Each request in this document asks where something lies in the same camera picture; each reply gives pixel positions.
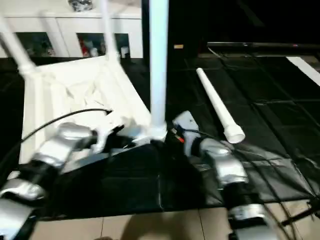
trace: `wire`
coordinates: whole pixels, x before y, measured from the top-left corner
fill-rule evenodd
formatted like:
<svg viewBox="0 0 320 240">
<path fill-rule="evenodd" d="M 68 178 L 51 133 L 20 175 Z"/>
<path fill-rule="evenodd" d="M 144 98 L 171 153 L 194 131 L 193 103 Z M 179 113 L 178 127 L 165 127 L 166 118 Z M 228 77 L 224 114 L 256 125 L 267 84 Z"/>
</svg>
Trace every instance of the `wire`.
<svg viewBox="0 0 320 240">
<path fill-rule="evenodd" d="M 2 183 L 7 180 L 7 177 L 9 175 L 9 173 L 12 171 L 12 169 L 14 168 L 16 162 L 15 161 L 9 161 L 10 157 L 12 154 L 15 153 L 16 150 L 18 150 L 18 148 L 20 147 L 21 144 L 23 144 L 26 140 L 28 140 L 29 138 L 31 138 L 34 134 L 36 134 L 38 131 L 44 129 L 45 127 L 61 120 L 61 119 L 65 119 L 69 116 L 72 115 L 76 115 L 76 114 L 80 114 L 80 113 L 85 113 L 85 112 L 96 112 L 96 111 L 103 111 L 105 112 L 106 115 L 108 115 L 111 111 L 107 110 L 107 109 L 103 109 L 103 108 L 88 108 L 88 109 L 83 109 L 83 110 L 79 110 L 79 111 L 73 111 L 70 112 L 68 114 L 62 115 L 60 117 L 57 117 L 51 121 L 48 121 L 47 123 L 41 125 L 40 127 L 38 127 L 37 129 L 33 130 L 32 132 L 30 132 L 27 136 L 25 136 L 24 138 L 22 138 L 20 141 L 18 141 L 8 152 L 7 154 L 3 157 L 2 161 L 0 162 L 0 170 L 1 170 L 1 175 L 0 175 L 0 186 L 2 186 Z M 8 168 L 3 169 L 5 166 L 5 164 L 10 163 L 10 165 L 8 166 Z"/>
<path fill-rule="evenodd" d="M 258 58 L 257 58 L 254 54 L 250 54 L 250 55 L 251 55 L 251 57 L 253 58 L 253 60 L 256 62 L 256 64 L 259 65 L 259 67 L 261 67 L 261 69 L 262 69 L 268 76 L 270 76 L 270 79 L 272 80 L 272 82 L 273 82 L 276 86 L 278 86 L 278 87 L 280 88 L 280 90 L 283 91 L 291 100 L 293 100 L 292 97 L 290 96 L 290 94 L 288 94 L 285 89 L 283 89 L 282 87 L 279 86 L 279 84 L 277 83 L 277 81 L 275 81 L 275 79 L 274 79 L 274 78 L 272 77 L 272 75 L 268 72 L 268 70 L 265 68 L 265 66 L 263 66 L 263 64 L 261 64 L 261 62 L 258 60 Z M 301 108 L 301 107 L 299 106 L 299 104 L 297 104 L 297 106 L 298 106 L 302 111 L 306 112 L 303 107 Z M 311 120 L 312 120 L 313 122 L 315 122 L 316 125 L 318 125 L 317 121 L 314 120 L 313 117 L 311 117 Z M 292 157 L 293 161 L 296 162 L 296 161 L 297 161 L 297 157 L 296 157 L 295 153 L 294 153 L 294 152 L 291 150 L 291 148 L 282 140 L 281 136 L 279 136 L 279 135 L 277 134 L 277 132 L 274 130 L 274 127 L 272 126 L 272 124 L 271 124 L 269 121 L 266 121 L 266 123 L 267 123 L 267 125 L 269 126 L 269 128 L 274 132 L 276 138 L 277 138 L 277 139 L 280 141 L 280 143 L 283 145 L 284 149 L 285 149 L 285 150 L 289 153 L 289 155 Z M 317 199 L 319 199 L 319 198 L 318 198 L 318 195 L 317 195 L 314 187 L 313 187 L 312 184 L 310 183 L 309 179 L 308 179 L 307 177 L 305 177 L 304 179 L 305 179 L 306 183 L 308 184 L 309 188 L 311 189 L 313 195 L 314 195 Z"/>
<path fill-rule="evenodd" d="M 258 58 L 252 53 L 249 53 L 249 55 L 253 58 L 253 60 L 262 68 L 262 70 L 270 76 L 270 73 L 267 71 L 267 69 L 265 68 L 265 66 L 261 65 L 260 61 L 258 60 Z M 272 82 L 274 82 L 276 85 L 276 81 L 274 80 L 274 78 L 271 76 L 271 79 L 272 79 Z M 273 126 L 272 124 L 270 124 L 269 122 L 267 122 L 267 124 L 269 125 L 269 127 L 273 130 Z M 279 139 L 280 143 L 284 146 L 285 150 L 289 153 L 290 156 L 292 156 L 292 159 L 295 161 L 296 160 L 296 157 L 295 157 L 295 154 L 290 150 L 290 148 L 287 146 L 286 143 L 284 143 L 284 141 L 282 140 L 282 138 L 280 136 L 278 136 L 277 134 L 275 134 L 276 137 Z M 273 166 L 273 164 L 268 161 L 268 163 L 273 167 L 273 169 L 277 172 L 277 174 L 283 178 L 283 176 L 280 174 L 279 170 Z M 310 181 L 308 180 L 308 178 L 305 178 L 305 181 L 306 183 L 308 184 L 308 186 L 310 187 L 312 193 L 314 194 L 314 196 L 317 196 L 316 194 L 316 191 L 314 190 L 312 184 L 310 183 Z M 290 225 L 291 225 L 291 228 L 292 228 L 292 234 L 294 234 L 294 232 L 296 232 L 296 230 L 293 228 L 293 225 L 292 225 L 292 217 L 289 218 L 290 220 Z"/>
<path fill-rule="evenodd" d="M 199 131 L 199 130 L 193 130 L 193 129 L 183 129 L 186 132 L 191 132 L 191 133 L 198 133 L 200 135 L 203 135 L 205 137 L 208 137 L 210 139 L 215 140 L 215 137 L 203 132 L 203 131 Z M 286 207 L 284 206 L 284 204 L 281 202 L 280 197 L 278 196 L 277 192 L 275 191 L 275 189 L 272 187 L 272 185 L 270 184 L 270 182 L 268 181 L 268 179 L 266 178 L 266 176 L 262 173 L 262 171 L 258 168 L 258 166 L 251 161 L 250 159 L 246 158 L 246 160 L 254 167 L 255 171 L 260 175 L 260 177 L 263 179 L 263 181 L 265 182 L 265 184 L 267 185 L 267 187 L 269 188 L 270 192 L 272 193 L 272 195 L 274 196 L 274 198 L 276 199 L 277 203 L 281 206 L 285 216 L 287 219 L 291 219 L 290 213 L 288 212 L 288 210 L 286 209 Z M 266 161 L 271 165 L 271 167 L 273 169 L 275 169 L 275 166 L 272 165 L 272 163 L 266 159 Z M 271 212 L 271 210 L 263 203 L 264 208 L 267 210 L 267 212 L 271 215 L 271 217 L 274 219 L 274 221 L 277 223 L 277 225 L 279 226 L 279 228 L 283 231 L 285 237 L 288 240 L 291 240 L 289 234 L 287 233 L 287 231 L 285 230 L 284 226 L 280 223 L 280 221 L 276 218 L 276 216 Z M 292 235 L 293 235 L 293 239 L 297 240 L 297 233 L 296 233 L 296 229 L 293 225 L 293 222 L 290 222 L 290 227 L 292 229 Z"/>
<path fill-rule="evenodd" d="M 208 47 L 208 50 L 209 50 L 213 55 L 215 55 L 217 58 L 219 58 L 219 59 L 222 58 L 218 53 L 216 53 L 215 51 L 213 51 L 210 47 Z"/>
<path fill-rule="evenodd" d="M 215 137 L 213 135 L 210 135 L 210 134 L 208 134 L 206 132 L 203 132 L 203 131 L 193 130 L 193 129 L 184 129 L 184 128 L 183 128 L 183 131 L 191 132 L 191 133 L 197 133 L 197 134 L 200 134 L 202 136 L 206 136 L 206 137 L 208 137 L 210 139 L 215 139 Z"/>
</svg>

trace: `tiled floor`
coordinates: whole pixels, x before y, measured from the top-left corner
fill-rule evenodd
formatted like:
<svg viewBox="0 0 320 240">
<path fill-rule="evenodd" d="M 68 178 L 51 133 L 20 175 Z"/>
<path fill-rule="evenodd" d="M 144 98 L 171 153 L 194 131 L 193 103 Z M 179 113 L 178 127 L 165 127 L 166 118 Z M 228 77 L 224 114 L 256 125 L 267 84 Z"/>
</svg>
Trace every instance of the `tiled floor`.
<svg viewBox="0 0 320 240">
<path fill-rule="evenodd" d="M 306 201 L 285 204 L 294 215 L 306 209 Z M 268 207 L 281 221 L 277 204 Z M 296 223 L 298 240 L 317 239 L 320 220 L 311 217 Z M 230 228 L 224 208 L 40 222 L 31 240 L 227 240 Z M 279 230 L 280 239 L 284 235 Z"/>
</svg>

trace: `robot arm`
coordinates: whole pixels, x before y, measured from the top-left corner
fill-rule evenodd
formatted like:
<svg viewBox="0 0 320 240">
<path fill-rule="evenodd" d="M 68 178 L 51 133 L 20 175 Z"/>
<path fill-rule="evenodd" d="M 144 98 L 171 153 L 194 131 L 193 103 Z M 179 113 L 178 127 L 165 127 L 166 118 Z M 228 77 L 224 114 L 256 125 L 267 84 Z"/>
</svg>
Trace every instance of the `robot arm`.
<svg viewBox="0 0 320 240">
<path fill-rule="evenodd" d="M 261 204 L 258 192 L 249 183 L 241 161 L 224 144 L 211 138 L 202 138 L 196 132 L 196 121 L 186 111 L 173 121 L 172 132 L 184 139 L 184 154 L 201 157 L 215 170 L 219 190 L 227 209 L 233 233 L 232 240 L 277 240 L 271 220 Z"/>
<path fill-rule="evenodd" d="M 19 175 L 9 179 L 0 190 L 1 239 L 29 239 L 40 215 L 39 203 L 43 204 L 42 200 L 50 193 L 72 152 L 99 145 L 97 143 L 96 131 L 74 123 L 61 124 L 57 133 L 20 169 Z"/>
</svg>

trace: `cabinet door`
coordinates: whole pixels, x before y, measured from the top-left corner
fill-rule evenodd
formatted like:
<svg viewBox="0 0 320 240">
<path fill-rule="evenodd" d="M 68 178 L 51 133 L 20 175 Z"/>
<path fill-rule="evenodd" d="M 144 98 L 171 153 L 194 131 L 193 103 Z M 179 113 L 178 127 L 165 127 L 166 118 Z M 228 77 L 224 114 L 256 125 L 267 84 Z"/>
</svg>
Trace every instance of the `cabinet door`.
<svg viewBox="0 0 320 240">
<path fill-rule="evenodd" d="M 101 18 L 58 18 L 70 57 L 103 55 L 106 48 Z M 141 19 L 112 19 L 118 51 L 122 58 L 142 58 Z"/>
<path fill-rule="evenodd" d="M 8 17 L 7 21 L 31 57 L 69 57 L 55 18 Z"/>
</svg>

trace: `white pole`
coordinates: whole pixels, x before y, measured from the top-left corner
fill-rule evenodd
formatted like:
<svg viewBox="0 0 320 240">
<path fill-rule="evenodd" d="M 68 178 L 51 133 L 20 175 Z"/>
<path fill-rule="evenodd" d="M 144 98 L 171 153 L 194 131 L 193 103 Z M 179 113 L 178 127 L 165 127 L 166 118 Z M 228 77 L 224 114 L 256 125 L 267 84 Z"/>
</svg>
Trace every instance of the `white pole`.
<svg viewBox="0 0 320 240">
<path fill-rule="evenodd" d="M 35 64 L 30 60 L 26 50 L 21 45 L 18 37 L 8 26 L 5 18 L 0 14 L 0 36 L 5 43 L 5 46 L 10 51 L 15 62 L 18 64 L 18 69 L 21 74 L 33 71 Z"/>
<path fill-rule="evenodd" d="M 204 70 L 202 68 L 198 68 L 196 73 L 198 74 L 206 94 L 208 95 L 212 106 L 214 107 L 214 110 L 222 123 L 226 139 L 231 144 L 240 143 L 246 137 L 244 131 L 232 118 L 224 102 L 221 100 L 214 86 L 212 86 L 211 82 L 209 81 Z"/>
<path fill-rule="evenodd" d="M 165 136 L 169 0 L 150 0 L 150 97 L 153 136 Z"/>
<path fill-rule="evenodd" d="M 105 55 L 108 59 L 119 60 L 119 53 L 116 47 L 116 40 L 114 31 L 111 24 L 109 0 L 100 0 L 100 10 L 102 14 L 103 28 L 104 28 L 104 42 L 105 42 Z"/>
</svg>

